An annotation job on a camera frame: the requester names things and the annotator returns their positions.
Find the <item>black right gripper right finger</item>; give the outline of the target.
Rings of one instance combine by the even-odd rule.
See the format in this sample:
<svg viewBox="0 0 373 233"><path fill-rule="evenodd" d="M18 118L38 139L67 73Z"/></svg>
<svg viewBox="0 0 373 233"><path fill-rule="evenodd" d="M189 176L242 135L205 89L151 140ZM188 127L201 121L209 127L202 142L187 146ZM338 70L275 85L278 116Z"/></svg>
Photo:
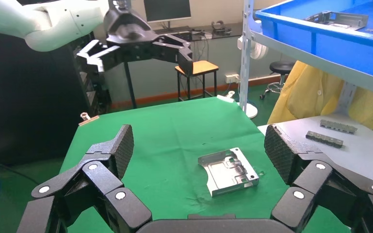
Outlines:
<svg viewBox="0 0 373 233"><path fill-rule="evenodd" d="M272 220L300 233L321 206L351 232L373 233L372 179L338 165L312 144L291 139L275 124L266 129L264 148L288 185Z"/></svg>

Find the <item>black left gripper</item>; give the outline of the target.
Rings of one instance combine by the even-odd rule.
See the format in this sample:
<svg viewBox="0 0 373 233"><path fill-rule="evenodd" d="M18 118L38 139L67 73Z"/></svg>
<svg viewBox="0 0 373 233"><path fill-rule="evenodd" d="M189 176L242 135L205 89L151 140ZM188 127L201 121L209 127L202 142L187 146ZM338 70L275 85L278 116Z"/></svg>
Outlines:
<svg viewBox="0 0 373 233"><path fill-rule="evenodd" d="M154 59L176 63L186 77L192 76L190 43L171 34L158 36L134 10L110 8L103 26L107 43L94 39L77 53L83 71L104 73L123 62L140 60L154 42Z"/></svg>

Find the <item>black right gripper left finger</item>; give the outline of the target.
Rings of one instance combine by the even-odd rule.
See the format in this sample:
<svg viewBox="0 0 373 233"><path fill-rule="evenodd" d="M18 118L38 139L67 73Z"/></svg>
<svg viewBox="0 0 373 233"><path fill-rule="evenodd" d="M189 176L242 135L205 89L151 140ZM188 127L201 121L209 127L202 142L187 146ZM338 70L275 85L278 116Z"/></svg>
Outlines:
<svg viewBox="0 0 373 233"><path fill-rule="evenodd" d="M17 231L65 233L89 208L115 233L138 231L152 213L122 181L133 148L129 124L113 139L93 144L77 165L33 189Z"/></svg>

